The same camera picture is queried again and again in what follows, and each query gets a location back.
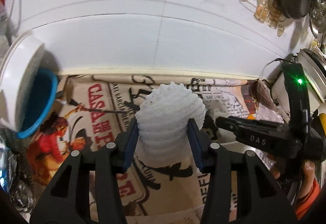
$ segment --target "white wall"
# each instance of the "white wall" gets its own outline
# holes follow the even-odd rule
[[[10,11],[13,0],[6,0]],[[311,40],[307,20],[285,32],[239,0],[14,0],[11,31],[32,29],[53,70],[172,69],[270,77],[278,57]]]

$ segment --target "white lattice sculpture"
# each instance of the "white lattice sculpture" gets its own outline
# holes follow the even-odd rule
[[[205,105],[183,84],[171,82],[153,89],[136,113],[139,140],[136,155],[145,165],[165,167],[191,155],[187,123],[194,118],[203,127]]]

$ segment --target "white plastic container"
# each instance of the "white plastic container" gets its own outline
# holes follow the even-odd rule
[[[44,43],[31,31],[19,35],[0,65],[0,123],[19,132],[32,84],[44,54]]]
[[[304,75],[308,80],[307,89],[310,103],[310,113],[313,114],[314,111],[316,111],[316,109],[325,102],[326,78],[304,50],[300,50],[296,61],[302,65]],[[289,122],[290,105],[289,97],[284,86],[283,73],[278,77],[272,87],[272,98],[278,101],[278,109],[280,110],[282,117],[286,122]]]

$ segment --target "metal spoon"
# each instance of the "metal spoon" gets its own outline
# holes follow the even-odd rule
[[[316,26],[316,24],[312,20],[313,19],[310,17],[310,22],[309,22],[310,30],[314,38],[317,39],[319,35],[318,26]]]

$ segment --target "black cable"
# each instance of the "black cable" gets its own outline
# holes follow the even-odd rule
[[[277,58],[277,59],[274,59],[272,62],[276,62],[276,61],[284,61],[284,62],[288,62],[288,63],[294,64],[293,61],[287,60],[287,59],[284,59],[284,58]]]

